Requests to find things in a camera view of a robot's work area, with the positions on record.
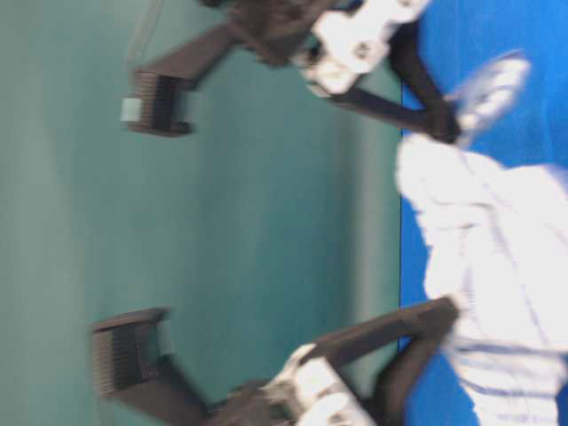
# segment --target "white pants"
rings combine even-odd
[[[430,251],[424,287],[461,315],[445,354],[483,425],[557,424],[568,352],[568,195],[560,170],[506,170],[404,138],[397,181]]]

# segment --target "white cloth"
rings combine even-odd
[[[398,189],[430,258],[424,287],[461,314],[444,353],[482,425],[557,424],[568,352],[568,195],[550,166],[504,169],[403,139]]]

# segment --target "striped fabric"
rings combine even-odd
[[[424,287],[461,310],[444,354],[482,425],[557,424],[567,379],[568,196],[549,166],[505,170],[406,136],[398,187],[430,258]]]

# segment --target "green wall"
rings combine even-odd
[[[126,132],[125,48],[145,8],[0,3],[3,424],[98,424],[87,329],[109,315],[172,307],[180,362],[215,400],[398,305],[398,131],[236,52],[196,99],[198,134]],[[168,0],[148,57],[218,19]],[[370,83],[399,97],[384,72]],[[382,357],[354,370],[362,386]]]

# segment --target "black plastic part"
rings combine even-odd
[[[225,0],[199,0],[199,3],[208,7],[219,7],[225,3]]]
[[[182,45],[166,56],[136,70],[135,99],[140,99],[140,117],[127,122],[131,130],[177,137],[193,131],[184,115],[187,92],[195,91],[210,70],[236,43],[226,25]]]
[[[167,137],[190,133],[192,126],[181,114],[186,108],[186,88],[187,82],[179,78],[138,72],[132,97],[140,99],[140,116],[136,122],[127,122],[129,128]]]
[[[269,403],[262,389],[266,384],[255,380],[234,390],[204,426],[284,426],[284,412]]]
[[[313,24],[338,0],[238,0],[229,23],[242,43],[275,67],[286,66]]]
[[[444,100],[418,55],[419,22],[400,26],[390,39],[390,67],[428,111],[426,132],[436,140],[453,143],[461,129],[450,104]]]
[[[94,389],[167,424],[199,426],[208,405],[159,345],[166,313],[133,312],[93,326]]]
[[[369,91],[353,87],[342,95],[329,98],[336,105],[381,120],[401,129],[429,132],[431,117],[426,110],[412,110]]]
[[[301,362],[324,357],[339,369],[400,337],[411,337],[410,344],[379,373],[375,392],[365,404],[377,424],[403,426],[406,399],[457,317],[449,298],[400,309],[322,336]]]
[[[401,129],[427,133],[452,144],[461,129],[452,105],[444,100],[437,85],[418,56],[419,21],[400,26],[390,39],[389,62],[393,72],[420,100],[423,109],[413,110],[391,102],[356,85],[329,98],[336,105],[387,122]]]

